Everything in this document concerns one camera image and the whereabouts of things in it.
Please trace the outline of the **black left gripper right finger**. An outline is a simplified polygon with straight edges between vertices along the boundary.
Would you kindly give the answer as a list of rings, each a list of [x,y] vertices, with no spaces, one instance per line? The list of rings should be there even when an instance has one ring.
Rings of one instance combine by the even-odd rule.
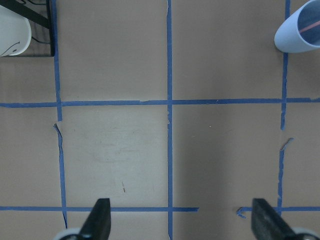
[[[264,198],[254,198],[251,230],[257,240],[294,240],[297,234]]]

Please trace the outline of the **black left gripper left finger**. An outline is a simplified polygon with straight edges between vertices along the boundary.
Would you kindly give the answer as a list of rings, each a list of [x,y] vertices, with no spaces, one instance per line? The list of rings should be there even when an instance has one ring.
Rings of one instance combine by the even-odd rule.
[[[78,235],[81,240],[108,240],[111,232],[111,205],[109,198],[96,201]]]

